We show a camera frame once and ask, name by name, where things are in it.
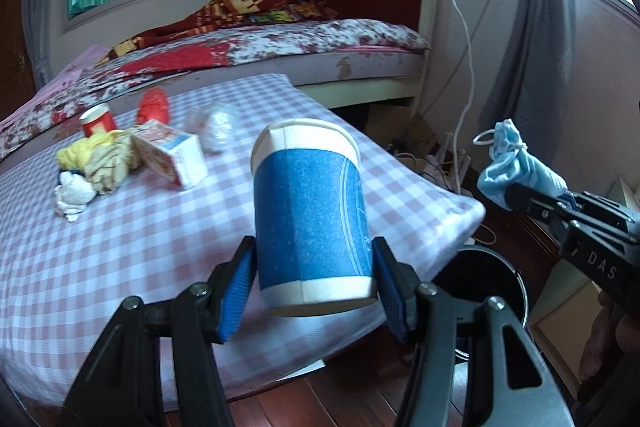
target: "white towel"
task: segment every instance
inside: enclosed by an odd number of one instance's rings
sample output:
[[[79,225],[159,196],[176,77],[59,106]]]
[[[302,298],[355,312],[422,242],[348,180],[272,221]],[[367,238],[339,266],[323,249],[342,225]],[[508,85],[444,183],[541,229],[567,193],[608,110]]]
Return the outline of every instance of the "white towel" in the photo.
[[[65,216],[72,223],[78,219],[86,208],[86,204],[95,198],[95,190],[91,183],[80,174],[71,172],[60,173],[60,185],[54,193],[56,195],[56,213]]]

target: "blue paper cup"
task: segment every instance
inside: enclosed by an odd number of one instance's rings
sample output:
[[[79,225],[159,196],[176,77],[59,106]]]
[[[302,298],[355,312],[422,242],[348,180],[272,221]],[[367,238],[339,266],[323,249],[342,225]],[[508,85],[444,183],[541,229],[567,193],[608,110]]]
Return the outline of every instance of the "blue paper cup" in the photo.
[[[266,312],[304,317],[376,301],[360,152],[339,125],[270,125],[251,156],[258,276]]]

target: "mask ear loop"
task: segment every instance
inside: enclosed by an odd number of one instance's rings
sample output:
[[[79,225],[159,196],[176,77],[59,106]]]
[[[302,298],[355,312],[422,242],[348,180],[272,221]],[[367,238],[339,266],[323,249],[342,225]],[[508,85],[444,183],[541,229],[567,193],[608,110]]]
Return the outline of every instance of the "mask ear loop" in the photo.
[[[488,129],[488,130],[480,133],[478,136],[476,136],[473,139],[473,144],[474,145],[493,145],[494,144],[494,139],[493,138],[491,140],[481,140],[481,138],[484,138],[485,136],[492,135],[494,132],[495,132],[494,129]]]

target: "wooden cabinet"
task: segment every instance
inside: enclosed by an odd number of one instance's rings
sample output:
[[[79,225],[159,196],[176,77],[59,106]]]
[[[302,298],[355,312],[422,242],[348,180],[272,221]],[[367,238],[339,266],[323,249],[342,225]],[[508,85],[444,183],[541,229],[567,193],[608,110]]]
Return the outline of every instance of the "wooden cabinet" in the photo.
[[[582,284],[576,290],[574,280],[578,278]],[[593,282],[566,261],[561,261],[551,273],[538,301],[542,304],[555,300],[557,306],[543,314],[536,309],[536,304],[533,320],[529,321],[536,344],[574,398],[580,387],[580,357],[591,334],[593,321],[602,309],[598,303],[599,293],[600,289]]]
[[[0,120],[36,93],[24,44],[20,0],[0,0]]]

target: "blue gripper pad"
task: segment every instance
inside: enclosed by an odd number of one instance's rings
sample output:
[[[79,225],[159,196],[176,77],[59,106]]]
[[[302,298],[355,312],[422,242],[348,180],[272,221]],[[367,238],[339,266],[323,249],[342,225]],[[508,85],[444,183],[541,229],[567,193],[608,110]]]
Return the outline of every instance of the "blue gripper pad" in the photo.
[[[216,328],[222,342],[228,341],[238,331],[242,312],[254,284],[256,269],[255,238],[246,236],[218,282],[224,286]]]
[[[371,242],[373,273],[385,309],[386,323],[400,342],[407,342],[417,328],[415,289],[420,284],[415,271],[398,263],[383,237]]]

